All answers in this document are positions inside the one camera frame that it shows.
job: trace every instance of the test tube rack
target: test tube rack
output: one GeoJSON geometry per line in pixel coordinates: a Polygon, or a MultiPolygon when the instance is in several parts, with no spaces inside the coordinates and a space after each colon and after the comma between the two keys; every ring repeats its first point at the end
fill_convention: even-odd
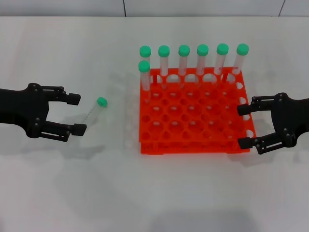
{"type": "Polygon", "coordinates": [[[251,115],[242,117],[236,110],[248,102],[242,72],[231,74],[232,67],[223,67],[222,75],[215,75],[213,70],[196,75],[196,68],[187,68],[186,76],[179,76],[178,68],[169,68],[167,76],[150,70],[150,91],[140,88],[142,154],[250,151],[237,142],[248,133],[256,136],[251,115]]]}

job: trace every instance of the test tube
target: test tube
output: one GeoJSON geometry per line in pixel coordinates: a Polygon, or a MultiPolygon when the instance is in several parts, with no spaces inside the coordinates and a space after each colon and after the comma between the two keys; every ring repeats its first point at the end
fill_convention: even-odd
{"type": "Polygon", "coordinates": [[[101,114],[103,111],[107,109],[107,101],[103,97],[99,97],[94,106],[91,108],[87,116],[82,120],[81,124],[86,124],[87,128],[89,128],[96,118],[101,114]]]}
{"type": "Polygon", "coordinates": [[[208,54],[208,46],[201,44],[197,47],[197,75],[203,75],[205,69],[206,55],[208,54]]]}
{"type": "Polygon", "coordinates": [[[140,59],[150,62],[151,49],[149,46],[140,47],[140,59]]]}
{"type": "Polygon", "coordinates": [[[240,70],[242,68],[242,64],[243,64],[245,57],[248,54],[248,52],[249,52],[249,46],[247,44],[241,43],[240,45],[238,45],[237,55],[236,55],[233,70],[232,70],[233,74],[239,74],[240,73],[240,70]]]}
{"type": "Polygon", "coordinates": [[[227,44],[221,43],[217,47],[217,59],[214,66],[214,74],[221,75],[222,68],[224,65],[225,57],[228,53],[228,46],[227,44]]]}
{"type": "Polygon", "coordinates": [[[162,45],[159,47],[160,56],[160,74],[161,76],[167,76],[169,73],[169,47],[162,45]]]}
{"type": "Polygon", "coordinates": [[[150,90],[150,63],[148,61],[142,60],[139,62],[140,80],[141,88],[144,91],[150,90]]]}
{"type": "Polygon", "coordinates": [[[187,58],[190,54],[190,48],[188,45],[181,45],[178,50],[179,54],[179,68],[178,68],[178,74],[180,76],[185,76],[187,72],[187,58]]]}

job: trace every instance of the white tabletop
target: white tabletop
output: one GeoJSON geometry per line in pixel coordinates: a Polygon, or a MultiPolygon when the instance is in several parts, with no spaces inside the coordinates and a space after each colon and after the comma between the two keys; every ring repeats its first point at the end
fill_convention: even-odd
{"type": "MultiPolygon", "coordinates": [[[[81,94],[78,106],[50,104],[48,120],[78,123],[95,99],[109,109],[79,146],[0,128],[0,232],[307,232],[309,134],[292,149],[258,155],[139,153],[139,47],[210,48],[239,43],[248,97],[308,98],[309,18],[0,18],[0,87],[30,82],[81,94]]],[[[273,131],[255,113],[258,135],[273,131]]]]}

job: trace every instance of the green screw cap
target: green screw cap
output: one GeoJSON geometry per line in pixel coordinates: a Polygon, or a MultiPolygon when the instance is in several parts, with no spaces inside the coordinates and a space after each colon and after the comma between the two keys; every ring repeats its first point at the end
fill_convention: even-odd
{"type": "Polygon", "coordinates": [[[162,45],[159,47],[159,56],[160,57],[168,57],[169,56],[169,47],[166,45],[162,45]]]}
{"type": "Polygon", "coordinates": [[[141,73],[146,73],[149,72],[150,70],[150,63],[146,60],[142,60],[141,62],[139,62],[139,71],[141,73]]]}
{"type": "Polygon", "coordinates": [[[245,43],[241,43],[240,45],[238,45],[237,47],[237,54],[241,55],[241,56],[245,56],[247,55],[249,52],[249,46],[245,43]]]}
{"type": "Polygon", "coordinates": [[[107,107],[107,100],[105,98],[103,98],[103,97],[99,97],[97,99],[97,103],[98,103],[99,106],[102,106],[104,108],[107,107]]]}
{"type": "Polygon", "coordinates": [[[219,55],[225,56],[228,53],[228,46],[225,43],[221,43],[217,47],[217,53],[219,55]]]}
{"type": "Polygon", "coordinates": [[[197,47],[197,54],[201,57],[204,57],[208,54],[208,46],[201,44],[197,47]]]}
{"type": "Polygon", "coordinates": [[[140,56],[147,58],[151,55],[151,49],[149,46],[142,46],[140,47],[140,56]]]}
{"type": "Polygon", "coordinates": [[[190,54],[190,48],[188,45],[181,45],[178,50],[178,54],[181,57],[187,57],[190,54]]]}

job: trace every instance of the white wall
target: white wall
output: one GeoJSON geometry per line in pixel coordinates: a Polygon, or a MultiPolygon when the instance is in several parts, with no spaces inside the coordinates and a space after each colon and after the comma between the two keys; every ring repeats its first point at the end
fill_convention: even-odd
{"type": "Polygon", "coordinates": [[[284,0],[125,0],[127,16],[278,16],[284,0]]]}
{"type": "Polygon", "coordinates": [[[309,16],[309,0],[286,0],[280,16],[309,16]]]}
{"type": "Polygon", "coordinates": [[[0,0],[0,15],[125,16],[123,0],[0,0]]]}

